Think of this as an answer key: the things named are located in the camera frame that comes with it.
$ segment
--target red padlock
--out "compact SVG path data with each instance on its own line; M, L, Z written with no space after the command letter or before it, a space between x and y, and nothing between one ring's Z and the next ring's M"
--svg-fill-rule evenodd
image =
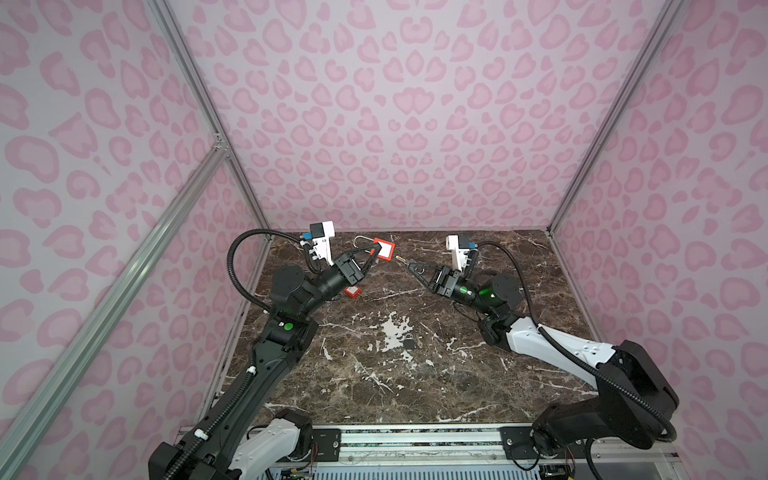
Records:
M379 250L379 258L391 262L392 256L395 255L395 244L380 238L374 238L373 243L376 242L380 243L382 246L382 249Z
M359 286L348 286L344 289L344 293L346 293L351 298L357 298L357 296L362 292L362 289Z

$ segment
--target white robot arm segment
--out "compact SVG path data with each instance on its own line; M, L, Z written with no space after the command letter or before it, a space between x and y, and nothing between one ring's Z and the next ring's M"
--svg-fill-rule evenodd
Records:
M445 238L445 249L451 252L454 270L464 271L469 251L473 248L477 248L477 244L470 242L466 235L448 235Z
M606 363L615 354L614 346L610 343L593 342L548 326L543 327L558 343L595 368L597 368L598 363ZM584 380L593 389L598 387L594 376L557 351L539 333L530 317L518 319L512 324L511 329L507 332L507 342L509 342L509 348L512 352L543 360Z
M269 426L237 448L230 469L239 468L240 478L258 478L273 463L288 456L299 441L299 428L285 419L274 419Z
M324 258L329 265L333 265L330 239L335 235L336 230L333 228L332 221L310 225L310 232L305 233L303 238L304 241L312 245L313 260Z

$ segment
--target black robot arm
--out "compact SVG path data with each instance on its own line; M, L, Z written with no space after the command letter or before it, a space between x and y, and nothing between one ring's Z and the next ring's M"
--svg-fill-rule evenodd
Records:
M240 282L234 275L231 259L237 245L250 236L249 233L277 234L297 243L301 241L275 232L250 230L235 240L227 258L227 268L236 286ZM322 269L316 276L310 276L301 266L292 264L276 271L270 293L274 305L266 305L260 300L257 304L266 307L270 315L259 337L248 347L248 367L240 372L204 419L176 445L164 442L157 447L149 461L150 480L238 478L240 471L229 469L234 453L253 417L261 410L278 382L310 347L318 329L310 314L325 301L362 280L380 250L381 245L375 243L343 253L333 265ZM304 435L311 435L311 425L304 425L302 430ZM298 442L296 449L302 450L296 452L299 458L304 455L307 444L305 441Z

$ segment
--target marble tabletop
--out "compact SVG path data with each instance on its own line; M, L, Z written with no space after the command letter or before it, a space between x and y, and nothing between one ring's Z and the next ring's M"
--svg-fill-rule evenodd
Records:
M515 255L542 323L591 338L543 232L465 233L473 241L501 242ZM334 256L351 249L356 235L393 242L395 254L406 259L451 264L445 232L339 233L331 240ZM473 279L492 271L514 273L498 249L485 247L481 254ZM278 239L257 295L268 294L273 272L285 263L303 265L303 256ZM315 312L320 329L312 346L254 422L269 421L285 406L308 412L316 425L530 422L551 402L595 395L589 385L553 366L485 345L475 321L421 287L394 259L380 260L359 286L362 295L356 299L342 296ZM525 301L516 310L526 312ZM227 381L245 366L247 344L265 321L261 310L250 311ZM403 347L406 338L414 340L415 348Z

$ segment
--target robotic arm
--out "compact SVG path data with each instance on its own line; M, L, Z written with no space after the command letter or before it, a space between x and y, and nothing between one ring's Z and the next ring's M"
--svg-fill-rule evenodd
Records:
M272 306L249 293L233 269L238 245L257 234L284 237L302 245L307 266L315 273L310 276L293 264L280 268L273 276ZM301 239L277 230L249 230L232 243L227 255L230 278L244 297L269 311L269 319L249 346L249 366L203 420L176 445L164 442L155 449L149 460L150 480L251 478L282 457L301 462L311 453L311 421L290 410L280 412L253 439L241 440L277 383L310 347L318 329L310 314L360 282L382 248L374 243L331 260L328 240L333 235L333 224L323 222L310 226L310 232ZM581 439L590 439L586 449L593 439L607 436L617 436L639 449L649 449L657 440L675 439L669 418L679 400L642 346L627 340L619 346L592 342L539 324L519 265L503 245L475 244L459 235L448 236L445 243L452 251L452 268L397 258L433 293L480 313L478 327L487 344L544 360L573 373L599 393L596 398L570 405L550 405L540 414L530 435L540 455L557 455ZM515 265L517 279L510 273L497 273L482 284L471 280L478 248L486 245L506 253ZM324 269L315 263L321 258L328 263ZM514 312L524 298L530 317ZM600 478L591 457L587 458Z
M333 236L333 225L317 223L310 230L304 235L304 240L277 230L249 230L232 243L227 256L230 278L243 296L269 310L269 319L256 341L249 345L249 366L235 378L205 418L176 445L164 442L155 449L149 460L151 480L232 480L247 471L259 472L260 475L282 457L298 461L310 451L310 419L290 410L280 412L266 429L247 444L240 445L240 441L277 383L310 347L318 329L310 314L345 288L362 280L381 250L379 243L350 250L329 261L329 266L320 270L313 260L329 260L328 238ZM301 266L294 264L276 271L270 293L273 306L248 293L240 285L233 269L233 257L238 245L257 234L275 235L300 243L305 247L305 258L310 269L319 271L316 276L310 276Z
M445 243L452 251L453 268L398 260L433 293L479 312L478 327L487 344L543 360L583 379L599 393L582 402L547 407L531 430L537 452L548 457L576 440L608 436L639 449L649 449L656 440L674 440L669 418L679 399L642 346L628 340L619 346L593 342L540 325L518 264L503 245L475 244L462 235L448 236ZM477 247L484 245L501 248L518 278L498 273L483 284L472 282ZM524 298L530 317L513 311Z

